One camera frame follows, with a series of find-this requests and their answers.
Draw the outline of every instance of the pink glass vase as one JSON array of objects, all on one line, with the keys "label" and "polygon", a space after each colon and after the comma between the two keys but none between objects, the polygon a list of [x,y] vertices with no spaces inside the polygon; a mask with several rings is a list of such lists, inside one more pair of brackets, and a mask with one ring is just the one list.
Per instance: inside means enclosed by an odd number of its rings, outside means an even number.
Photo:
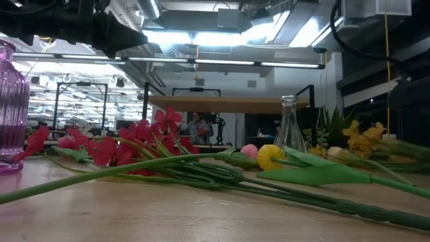
[{"label": "pink glass vase", "polygon": [[23,161],[11,158],[22,151],[26,135],[30,86],[12,65],[15,46],[0,40],[0,175],[17,173]]}]

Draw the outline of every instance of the cable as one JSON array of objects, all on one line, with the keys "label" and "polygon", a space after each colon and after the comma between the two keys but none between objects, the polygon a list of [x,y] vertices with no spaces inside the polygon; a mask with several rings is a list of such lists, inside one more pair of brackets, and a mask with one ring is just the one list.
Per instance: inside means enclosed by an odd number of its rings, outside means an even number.
[{"label": "cable", "polygon": [[228,9],[231,9],[231,7],[230,7],[226,2],[224,2],[224,1],[217,1],[217,2],[215,3],[215,5],[214,5],[214,8],[212,9],[212,11],[215,11],[215,7],[216,7],[219,3],[223,3],[223,4],[225,4],[225,5],[228,7]]},{"label": "cable", "polygon": [[389,56],[379,56],[379,55],[372,55],[372,54],[366,54],[366,53],[362,53],[358,50],[353,50],[350,47],[348,47],[343,41],[342,39],[339,37],[337,31],[336,31],[336,27],[335,27],[335,16],[336,13],[338,11],[338,9],[341,6],[341,0],[336,0],[336,3],[334,4],[332,10],[331,10],[331,14],[330,14],[330,29],[331,29],[331,33],[333,35],[333,38],[336,40],[336,42],[339,44],[340,47],[342,47],[344,50],[346,50],[347,52],[350,52],[351,54],[354,54],[356,56],[362,57],[362,58],[369,58],[375,61],[388,61],[391,63],[394,63],[399,69],[402,68],[402,63],[396,59],[396,58],[392,58]]},{"label": "cable", "polygon": [[27,11],[27,12],[15,12],[15,11],[5,11],[5,10],[1,10],[0,9],[0,13],[5,14],[5,15],[34,15],[34,14],[38,14],[38,13],[42,13],[43,11],[47,11],[53,7],[56,7],[58,4],[58,0],[52,0],[51,3],[49,3],[48,5],[41,7],[37,10],[34,11]]},{"label": "cable", "polygon": [[[387,13],[384,13],[384,21],[385,21],[385,46],[386,46],[386,52],[387,56],[390,56],[390,38],[388,36],[388,18]],[[391,81],[391,66],[390,63],[387,61],[387,133],[388,136],[390,136],[390,81]]]}]

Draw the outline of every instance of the table surface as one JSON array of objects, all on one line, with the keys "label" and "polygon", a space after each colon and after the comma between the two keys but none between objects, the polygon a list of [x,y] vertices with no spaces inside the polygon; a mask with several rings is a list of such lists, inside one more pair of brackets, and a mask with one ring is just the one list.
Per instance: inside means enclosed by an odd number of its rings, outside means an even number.
[{"label": "table surface", "polygon": [[[30,159],[0,177],[0,192],[71,175]],[[430,177],[405,176],[430,188]],[[277,184],[430,216],[428,200],[378,185]],[[430,233],[237,191],[89,181],[0,205],[0,241],[430,241]]]}]

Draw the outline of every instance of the wooden shelf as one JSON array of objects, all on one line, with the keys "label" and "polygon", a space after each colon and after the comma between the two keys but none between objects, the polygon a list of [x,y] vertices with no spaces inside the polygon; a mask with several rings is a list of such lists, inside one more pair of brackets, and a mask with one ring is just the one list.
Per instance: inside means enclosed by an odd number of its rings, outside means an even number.
[{"label": "wooden shelf", "polygon": [[[282,113],[278,98],[150,96],[149,102],[164,110],[172,107],[178,112]],[[297,110],[307,105],[307,99],[299,99]]]}]

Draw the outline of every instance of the yellow cord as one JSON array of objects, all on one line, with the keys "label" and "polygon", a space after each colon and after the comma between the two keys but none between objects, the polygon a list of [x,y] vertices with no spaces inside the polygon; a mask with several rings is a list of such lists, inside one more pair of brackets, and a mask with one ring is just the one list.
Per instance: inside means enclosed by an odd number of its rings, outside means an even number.
[{"label": "yellow cord", "polygon": [[[388,18],[387,14],[384,14],[385,17],[385,45],[387,57],[390,56],[390,41],[388,36]],[[388,71],[388,83],[387,83],[387,133],[390,135],[390,81],[391,81],[391,66],[390,62],[387,61],[387,71]]]}]

